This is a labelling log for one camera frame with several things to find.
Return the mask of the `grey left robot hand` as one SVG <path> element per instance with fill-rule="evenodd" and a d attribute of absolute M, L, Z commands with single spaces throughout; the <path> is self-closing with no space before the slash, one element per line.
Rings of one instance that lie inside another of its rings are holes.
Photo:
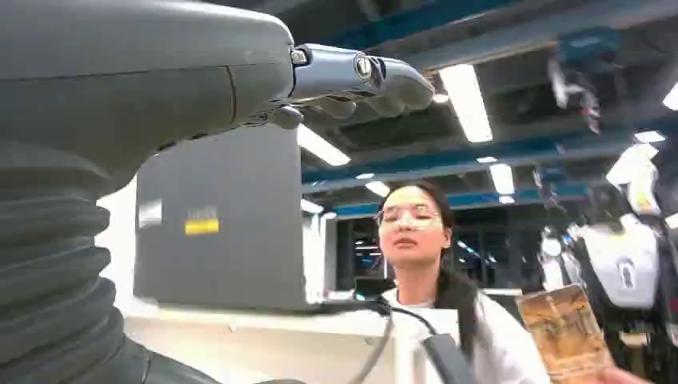
<path fill-rule="evenodd" d="M 420 110 L 408 63 L 298 45 L 279 18 L 201 1 L 4 1 L 1 196 L 97 199 L 180 142 L 359 102 Z"/>

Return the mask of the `person's hand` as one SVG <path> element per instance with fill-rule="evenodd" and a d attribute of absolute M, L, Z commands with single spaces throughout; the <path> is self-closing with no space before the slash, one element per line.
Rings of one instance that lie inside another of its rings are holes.
<path fill-rule="evenodd" d="M 652 382 L 618 367 L 602 370 L 596 378 L 604 384 L 652 384 Z"/>

